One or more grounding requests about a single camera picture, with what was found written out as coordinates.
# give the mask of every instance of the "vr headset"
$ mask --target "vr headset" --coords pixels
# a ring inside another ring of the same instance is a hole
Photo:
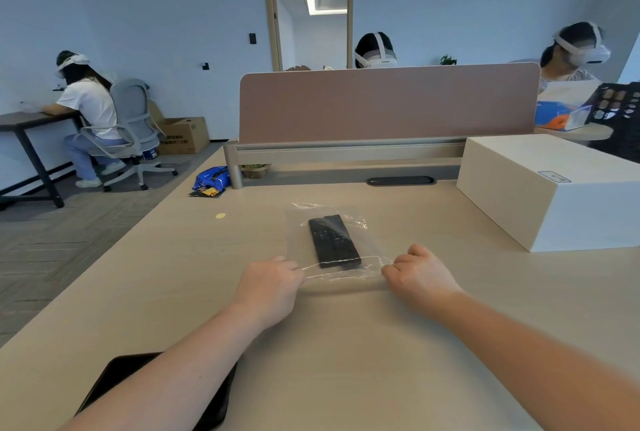
[[[378,41],[378,49],[380,51],[379,54],[373,54],[368,56],[368,59],[365,59],[363,56],[359,55],[357,52],[355,54],[355,58],[357,62],[359,62],[364,69],[380,69],[380,68],[388,68],[388,67],[397,67],[398,60],[396,59],[396,55],[393,50],[386,50],[385,45],[382,42],[382,37],[380,37],[379,32],[374,32],[376,40]]]
[[[574,66],[582,67],[587,64],[602,64],[607,62],[611,57],[611,51],[602,44],[600,29],[593,22],[589,22],[589,24],[592,26],[593,34],[596,37],[595,47],[576,47],[569,44],[569,42],[561,37],[562,31],[556,33],[554,36],[556,43],[571,54],[569,62]]]
[[[64,69],[67,66],[70,66],[71,64],[80,64],[80,65],[87,66],[89,65],[89,58],[82,54],[72,55],[65,62],[63,62],[58,66],[58,69],[56,69],[56,76],[59,77],[60,79],[64,79],[65,75],[63,74],[62,69]]]

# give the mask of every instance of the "blue snack bag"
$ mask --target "blue snack bag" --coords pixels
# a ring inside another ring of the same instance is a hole
[[[225,187],[231,185],[229,170],[225,167],[213,167],[198,173],[193,184],[192,196],[216,197],[225,191]]]

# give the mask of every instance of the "dark hair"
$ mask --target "dark hair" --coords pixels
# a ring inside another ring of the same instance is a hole
[[[604,31],[600,27],[598,27],[598,30],[600,31],[600,37],[604,38]],[[594,45],[596,44],[596,35],[593,32],[593,27],[588,22],[578,22],[565,27],[560,31],[560,37],[572,45],[587,41],[593,42]],[[553,45],[544,50],[542,57],[540,57],[540,67],[544,67],[551,62],[556,45],[558,45],[558,42],[554,41]]]
[[[70,50],[63,50],[60,52],[56,58],[56,65],[59,66],[63,62],[65,62],[72,55],[77,55],[75,52],[71,52]],[[99,73],[94,71],[87,64],[69,64],[67,67],[62,69],[62,74],[67,81],[67,85],[73,84],[74,82],[81,81],[82,79],[95,79],[100,84],[104,86],[107,91],[111,90],[111,82],[102,77]]]
[[[380,39],[382,39],[382,45],[385,46],[385,50],[393,50],[394,46],[391,45],[391,40],[384,32],[378,32],[380,34]],[[380,46],[378,45],[378,40],[373,33],[365,34],[362,36],[358,45],[356,46],[356,54],[364,55],[372,50],[380,50]],[[356,61],[356,68],[362,69],[362,64]]]

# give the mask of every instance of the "hand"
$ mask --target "hand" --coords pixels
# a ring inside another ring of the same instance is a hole
[[[303,281],[298,263],[283,256],[251,263],[242,273],[232,304],[249,311],[266,329],[291,313]]]
[[[463,293],[447,267],[418,244],[413,244],[408,254],[396,257],[392,265],[384,266],[382,274],[396,296],[435,320],[452,295]]]

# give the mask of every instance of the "table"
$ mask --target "table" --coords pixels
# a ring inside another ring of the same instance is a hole
[[[13,203],[13,202],[26,202],[26,201],[35,201],[35,200],[52,200],[56,207],[61,208],[65,206],[65,202],[62,200],[62,197],[58,193],[58,189],[51,181],[49,175],[52,175],[56,171],[61,168],[47,170],[42,164],[42,160],[38,156],[38,153],[35,151],[33,144],[29,140],[27,136],[26,130],[29,128],[40,127],[42,125],[48,125],[49,123],[57,123],[58,121],[64,120],[74,120],[76,124],[76,128],[80,129],[82,127],[82,123],[80,121],[80,112],[74,111],[65,114],[59,114],[57,116],[49,116],[44,113],[24,113],[24,112],[15,112],[15,113],[7,113],[0,114],[0,132],[13,132],[15,133],[18,141],[24,148],[25,153],[31,160],[33,167],[36,169],[38,173],[38,177],[34,178],[34,180],[30,180],[30,182],[35,182],[38,178],[42,180],[47,192],[48,196],[30,196],[30,195],[21,195],[21,196],[4,196],[0,194],[0,206]],[[10,187],[10,190],[4,190],[5,193],[11,192],[15,190],[15,187]]]
[[[546,133],[565,140],[575,141],[576,143],[584,143],[611,138],[613,128],[605,125],[599,125],[598,123],[589,123],[588,125],[584,125],[583,127],[575,128],[574,130],[567,132],[536,127],[534,128],[534,133]]]
[[[222,161],[219,151],[196,173]],[[256,186],[218,199],[189,198],[192,183],[0,348],[3,430],[54,429],[110,359],[164,350],[216,313],[248,262],[285,251],[291,201],[356,206],[385,254],[420,241],[480,300],[640,377],[638,248],[528,253],[453,181]],[[372,278],[303,286],[293,314],[243,356],[220,430],[535,428],[460,342]]]

